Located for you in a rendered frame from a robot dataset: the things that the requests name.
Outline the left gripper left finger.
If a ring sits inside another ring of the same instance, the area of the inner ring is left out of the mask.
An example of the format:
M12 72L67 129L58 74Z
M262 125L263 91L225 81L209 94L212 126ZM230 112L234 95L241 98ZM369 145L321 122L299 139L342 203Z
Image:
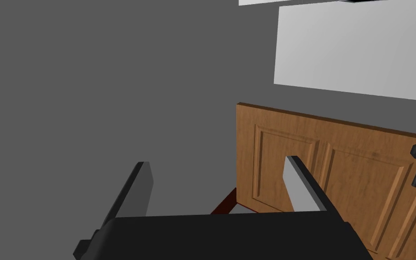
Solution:
M153 183L150 162L138 162L120 190L102 227L114 218L146 216Z

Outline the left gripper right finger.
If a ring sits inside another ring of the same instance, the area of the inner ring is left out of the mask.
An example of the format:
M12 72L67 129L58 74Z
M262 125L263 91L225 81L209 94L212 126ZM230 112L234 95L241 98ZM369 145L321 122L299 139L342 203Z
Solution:
M285 157L282 179L294 211L325 211L342 221L334 204L298 156Z

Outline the brown wooden door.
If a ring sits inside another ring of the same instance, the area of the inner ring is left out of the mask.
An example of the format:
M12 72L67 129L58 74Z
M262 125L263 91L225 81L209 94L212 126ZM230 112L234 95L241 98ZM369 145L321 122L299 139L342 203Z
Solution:
M288 212L282 173L298 156L374 260L416 260L416 134L292 111L236 106L236 200Z

